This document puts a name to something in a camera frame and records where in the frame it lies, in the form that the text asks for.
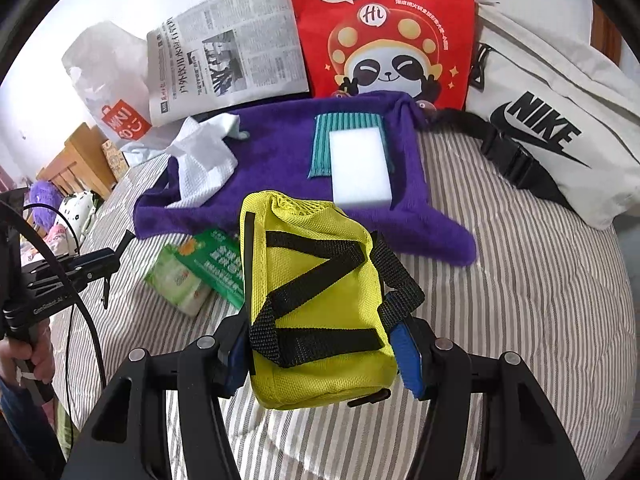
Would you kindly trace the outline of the left hand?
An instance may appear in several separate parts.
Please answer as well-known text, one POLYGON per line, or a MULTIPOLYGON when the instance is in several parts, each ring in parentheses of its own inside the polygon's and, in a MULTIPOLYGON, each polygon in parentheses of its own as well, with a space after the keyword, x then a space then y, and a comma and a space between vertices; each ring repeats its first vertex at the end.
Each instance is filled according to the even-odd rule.
POLYGON ((37 325, 34 346, 25 341, 4 337, 0 342, 0 359, 1 379, 6 385, 18 385, 16 360, 32 362, 35 378, 44 384, 50 384, 55 373, 50 321, 46 318, 37 325))

